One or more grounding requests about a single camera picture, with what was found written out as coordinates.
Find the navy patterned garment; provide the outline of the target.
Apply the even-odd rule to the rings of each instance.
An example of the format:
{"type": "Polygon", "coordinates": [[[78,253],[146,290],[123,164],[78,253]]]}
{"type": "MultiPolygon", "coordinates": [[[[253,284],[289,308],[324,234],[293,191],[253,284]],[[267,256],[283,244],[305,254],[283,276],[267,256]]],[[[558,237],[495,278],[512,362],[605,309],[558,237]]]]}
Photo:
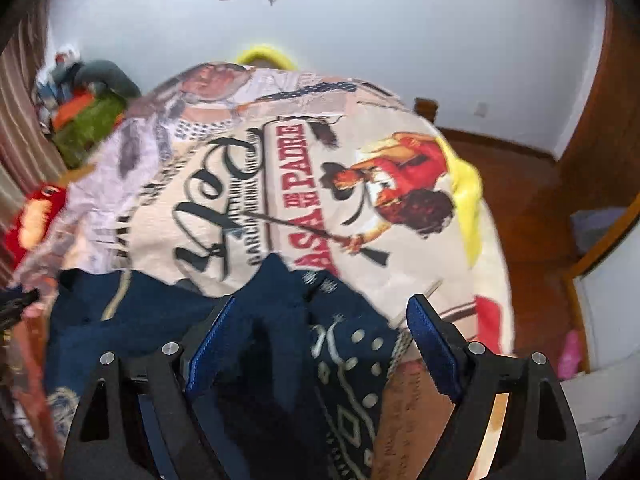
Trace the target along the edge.
{"type": "MultiPolygon", "coordinates": [[[[331,273],[293,271],[274,255],[226,296],[191,388],[226,479],[370,478],[383,390],[407,336],[331,273]]],[[[222,297],[138,272],[63,272],[44,384],[65,447],[105,352],[130,361],[180,341],[222,297]]],[[[160,479],[179,479],[159,446],[153,455],[160,479]]]]}

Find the red plush toy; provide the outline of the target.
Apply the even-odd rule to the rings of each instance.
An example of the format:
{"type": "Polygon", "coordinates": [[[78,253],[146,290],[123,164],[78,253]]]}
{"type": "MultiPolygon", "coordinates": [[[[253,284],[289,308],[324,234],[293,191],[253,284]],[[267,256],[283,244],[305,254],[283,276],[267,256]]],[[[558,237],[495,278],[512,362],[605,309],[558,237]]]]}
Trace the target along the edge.
{"type": "Polygon", "coordinates": [[[66,188],[46,183],[27,196],[3,241],[15,270],[21,261],[47,236],[51,223],[66,203],[66,188]]]}

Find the pink item on floor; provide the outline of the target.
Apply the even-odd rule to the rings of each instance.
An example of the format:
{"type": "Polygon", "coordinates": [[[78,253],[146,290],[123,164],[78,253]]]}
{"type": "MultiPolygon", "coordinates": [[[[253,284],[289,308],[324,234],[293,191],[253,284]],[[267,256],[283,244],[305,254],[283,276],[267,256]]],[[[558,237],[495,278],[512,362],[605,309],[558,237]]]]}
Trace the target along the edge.
{"type": "Polygon", "coordinates": [[[561,380],[570,380],[580,373],[582,366],[582,340],[578,330],[570,330],[565,337],[558,359],[556,374],[561,380]]]}

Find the striped pink curtain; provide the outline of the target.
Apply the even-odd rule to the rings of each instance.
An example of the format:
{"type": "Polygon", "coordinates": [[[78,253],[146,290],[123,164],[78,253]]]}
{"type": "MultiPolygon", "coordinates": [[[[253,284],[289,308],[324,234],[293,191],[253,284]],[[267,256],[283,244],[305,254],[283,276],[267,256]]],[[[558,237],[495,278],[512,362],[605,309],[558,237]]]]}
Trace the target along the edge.
{"type": "Polygon", "coordinates": [[[6,232],[25,198],[66,168],[42,134],[32,104],[32,86],[43,66],[48,11],[44,3],[27,12],[1,52],[1,231],[6,232]]]}

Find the green covered side table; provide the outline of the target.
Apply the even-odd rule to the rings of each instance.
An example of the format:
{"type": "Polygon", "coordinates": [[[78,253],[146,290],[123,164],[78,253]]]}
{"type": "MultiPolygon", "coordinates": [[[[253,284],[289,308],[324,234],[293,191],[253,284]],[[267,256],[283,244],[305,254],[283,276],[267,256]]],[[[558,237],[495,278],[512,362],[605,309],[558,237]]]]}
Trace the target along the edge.
{"type": "Polygon", "coordinates": [[[85,91],[58,109],[52,122],[52,142],[68,169],[76,169],[86,161],[122,120],[126,107],[127,102],[114,92],[94,96],[85,91]]]}

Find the printed newspaper-pattern bedspread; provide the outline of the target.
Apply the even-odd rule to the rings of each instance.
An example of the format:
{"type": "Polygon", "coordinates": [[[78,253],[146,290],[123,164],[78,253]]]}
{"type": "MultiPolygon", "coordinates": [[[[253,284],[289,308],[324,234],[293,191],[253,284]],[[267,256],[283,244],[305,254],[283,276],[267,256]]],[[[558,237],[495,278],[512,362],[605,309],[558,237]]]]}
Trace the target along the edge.
{"type": "Polygon", "coordinates": [[[200,292],[245,284],[270,252],[327,270],[393,326],[401,294],[426,292],[462,334],[513,348],[509,275],[480,201],[469,266],[434,124],[356,79],[205,64],[145,96],[62,185],[66,203],[18,274],[142,271],[200,292]]]}

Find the pile of clutter on table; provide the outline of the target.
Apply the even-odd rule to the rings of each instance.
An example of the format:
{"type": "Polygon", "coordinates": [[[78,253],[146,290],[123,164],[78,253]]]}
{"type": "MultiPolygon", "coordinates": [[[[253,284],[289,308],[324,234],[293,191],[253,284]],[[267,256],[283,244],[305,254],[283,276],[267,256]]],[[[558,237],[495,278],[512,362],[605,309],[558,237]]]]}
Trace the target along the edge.
{"type": "Polygon", "coordinates": [[[42,132],[50,136],[107,94],[131,101],[141,96],[141,91],[115,63],[85,62],[73,48],[66,48],[55,53],[53,65],[38,72],[32,102],[42,132]]]}

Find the yellow blanket under bedspread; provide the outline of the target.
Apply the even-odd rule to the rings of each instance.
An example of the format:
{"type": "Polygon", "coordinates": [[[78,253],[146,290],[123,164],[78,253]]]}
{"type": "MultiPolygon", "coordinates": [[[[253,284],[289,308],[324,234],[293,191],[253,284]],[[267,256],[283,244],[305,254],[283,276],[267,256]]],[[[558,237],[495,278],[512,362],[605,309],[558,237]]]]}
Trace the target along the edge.
{"type": "MultiPolygon", "coordinates": [[[[297,66],[282,52],[260,44],[241,52],[235,62],[241,65],[267,66],[275,70],[296,72],[297,66]]],[[[442,154],[445,155],[451,179],[452,198],[459,219],[464,249],[469,266],[475,266],[482,252],[480,236],[480,201],[483,198],[483,182],[477,169],[461,159],[443,136],[436,136],[442,154]]]]}

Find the wall power socket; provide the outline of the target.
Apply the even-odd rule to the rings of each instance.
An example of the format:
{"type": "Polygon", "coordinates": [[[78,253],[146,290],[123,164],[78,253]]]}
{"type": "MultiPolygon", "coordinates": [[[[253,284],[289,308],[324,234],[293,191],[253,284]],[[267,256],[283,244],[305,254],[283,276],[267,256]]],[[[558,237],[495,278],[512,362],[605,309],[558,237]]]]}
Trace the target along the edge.
{"type": "Polygon", "coordinates": [[[476,104],[473,115],[477,117],[485,117],[488,112],[488,104],[485,102],[478,102],[476,104]]]}

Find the wooden bed post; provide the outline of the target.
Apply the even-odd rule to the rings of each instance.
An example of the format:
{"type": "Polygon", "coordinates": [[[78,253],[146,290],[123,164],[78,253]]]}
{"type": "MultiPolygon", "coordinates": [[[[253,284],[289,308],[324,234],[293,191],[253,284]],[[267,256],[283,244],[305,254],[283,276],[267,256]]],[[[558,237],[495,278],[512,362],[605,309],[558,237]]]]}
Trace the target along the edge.
{"type": "Polygon", "coordinates": [[[437,112],[439,110],[439,102],[432,99],[415,98],[413,103],[413,111],[434,124],[436,122],[437,112]]]}

